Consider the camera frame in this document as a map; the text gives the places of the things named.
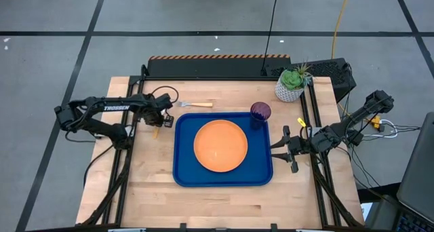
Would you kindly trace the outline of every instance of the blue tray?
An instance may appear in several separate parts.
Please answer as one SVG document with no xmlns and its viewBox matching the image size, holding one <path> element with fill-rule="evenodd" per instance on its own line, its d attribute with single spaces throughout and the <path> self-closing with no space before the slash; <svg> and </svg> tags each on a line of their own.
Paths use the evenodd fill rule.
<svg viewBox="0 0 434 232">
<path fill-rule="evenodd" d="M 229 172 L 204 168 L 196 159 L 193 143 L 196 133 L 206 123 L 225 119 L 236 123 L 248 140 L 243 162 Z M 234 187 L 265 185 L 273 176 L 269 127 L 250 128 L 250 113 L 187 113 L 176 122 L 174 169 L 175 181 L 184 187 Z"/>
</svg>

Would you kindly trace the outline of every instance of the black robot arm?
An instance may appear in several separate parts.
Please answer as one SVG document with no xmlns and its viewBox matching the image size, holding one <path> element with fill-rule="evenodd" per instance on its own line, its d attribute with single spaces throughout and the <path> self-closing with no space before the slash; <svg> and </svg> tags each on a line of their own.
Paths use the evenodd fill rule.
<svg viewBox="0 0 434 232">
<path fill-rule="evenodd" d="M 360 109 L 346 116 L 341 122 L 333 123 L 320 129 L 310 139 L 310 147 L 314 153 L 321 153 L 336 148 L 342 141 L 348 141 L 347 132 L 349 128 L 363 121 L 363 119 L 371 114 L 388 113 L 392 108 L 392 97 L 382 90 L 376 90 L 366 97 L 365 104 Z"/>
<path fill-rule="evenodd" d="M 301 136 L 290 137 L 288 126 L 283 127 L 282 139 L 273 144 L 270 148 L 283 147 L 287 145 L 287 152 L 272 154 L 273 157 L 291 162 L 292 172 L 298 171 L 295 155 L 328 152 L 336 148 L 342 141 L 348 142 L 348 129 L 363 121 L 367 116 L 375 113 L 388 113 L 393 108 L 393 99 L 382 90 L 376 90 L 366 97 L 365 104 L 353 114 L 345 117 L 339 123 L 333 123 L 320 129 L 312 137 L 303 139 Z"/>
<path fill-rule="evenodd" d="M 55 107 L 54 112 L 62 130 L 86 130 L 91 134 L 101 134 L 109 137 L 116 149 L 126 149 L 131 143 L 124 125 L 110 125 L 92 119 L 92 116 L 107 111 L 131 111 L 143 118 L 147 125 L 161 127 L 164 124 L 170 128 L 174 118 L 167 116 L 165 119 L 161 111 L 171 107 L 169 94 L 157 98 L 152 94 L 136 94 L 128 98 L 88 97 L 85 100 L 74 100 L 63 107 Z"/>
</svg>

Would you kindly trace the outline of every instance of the black floor line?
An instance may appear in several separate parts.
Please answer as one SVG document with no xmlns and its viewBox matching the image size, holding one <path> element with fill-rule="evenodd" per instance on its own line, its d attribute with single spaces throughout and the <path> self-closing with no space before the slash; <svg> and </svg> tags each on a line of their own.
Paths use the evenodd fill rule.
<svg viewBox="0 0 434 232">
<path fill-rule="evenodd" d="M 74 70 L 72 72 L 71 78 L 69 79 L 68 86 L 66 87 L 65 94 L 63 96 L 62 104 L 68 103 L 71 100 L 71 96 L 73 94 L 73 90 L 75 87 L 75 84 L 77 82 L 77 78 L 79 76 L 81 66 L 83 64 L 86 51 L 89 47 L 90 39 L 92 38 L 92 31 L 95 29 L 96 21 L 98 20 L 98 17 L 101 12 L 102 4 L 104 3 L 104 0 L 98 0 L 96 4 L 96 8 L 94 10 L 94 15 L 92 16 L 92 19 L 89 24 L 89 28 L 87 29 L 87 33 L 85 36 L 85 39 L 83 40 L 83 45 L 81 46 L 79 55 L 77 57 L 77 61 L 74 66 Z M 54 124 L 52 128 L 52 132 L 50 134 L 50 137 L 48 139 L 47 146 L 45 147 L 41 163 L 39 164 L 36 177 L 33 181 L 32 187 L 30 189 L 30 192 L 28 194 L 26 203 L 24 205 L 24 208 L 22 210 L 20 220 L 18 221 L 16 231 L 21 232 L 25 231 L 27 228 L 28 220 L 30 219 L 30 216 L 32 214 L 33 206 L 35 205 L 36 198 L 39 194 L 39 190 L 41 188 L 43 178 L 45 176 L 45 173 L 48 168 L 48 164 L 50 162 L 54 146 L 56 145 L 57 137 L 59 135 L 60 126 L 57 124 L 57 122 Z"/>
<path fill-rule="evenodd" d="M 423 55 L 423 58 L 425 59 L 425 62 L 431 72 L 431 75 L 434 77 L 434 62 L 431 57 L 431 54 L 429 53 L 429 50 L 427 49 L 427 46 L 425 45 L 425 42 L 423 41 L 421 34 L 419 33 L 418 28 L 416 27 L 416 23 L 414 23 L 413 17 L 410 14 L 410 11 L 407 8 L 406 2 L 404 0 L 398 0 L 399 6 L 402 9 L 402 12 L 404 13 L 404 16 L 406 17 L 406 20 L 408 22 L 408 25 L 412 29 L 412 32 L 415 34 L 416 42 L 419 46 L 420 52 Z"/>
<path fill-rule="evenodd" d="M 0 36 L 86 36 L 86 31 L 0 31 Z"/>
<path fill-rule="evenodd" d="M 333 31 L 272 31 L 271 36 L 331 37 Z M 0 31 L 0 36 L 86 36 L 85 31 Z M 268 36 L 268 31 L 93 31 L 100 37 Z M 434 32 L 338 32 L 338 37 L 434 37 Z"/>
</svg>

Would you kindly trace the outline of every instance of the laptop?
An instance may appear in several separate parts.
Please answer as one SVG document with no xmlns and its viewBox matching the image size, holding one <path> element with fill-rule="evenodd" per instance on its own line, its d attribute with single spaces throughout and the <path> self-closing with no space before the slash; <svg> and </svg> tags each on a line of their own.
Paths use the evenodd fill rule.
<svg viewBox="0 0 434 232">
<path fill-rule="evenodd" d="M 399 232 L 434 232 L 434 112 L 425 117 L 397 192 L 373 205 L 366 226 Z"/>
<path fill-rule="evenodd" d="M 425 117 L 397 198 L 404 206 L 434 223 L 434 112 Z"/>
</svg>

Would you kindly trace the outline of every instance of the white pot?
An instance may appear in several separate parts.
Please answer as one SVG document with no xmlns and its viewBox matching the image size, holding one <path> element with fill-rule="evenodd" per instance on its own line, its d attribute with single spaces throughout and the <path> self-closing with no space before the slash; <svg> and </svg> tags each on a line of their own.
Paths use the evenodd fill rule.
<svg viewBox="0 0 434 232">
<path fill-rule="evenodd" d="M 284 102 L 293 102 L 297 100 L 304 92 L 304 88 L 299 90 L 289 90 L 282 84 L 281 78 L 282 76 L 280 75 L 275 88 L 275 93 L 278 99 Z"/>
</svg>

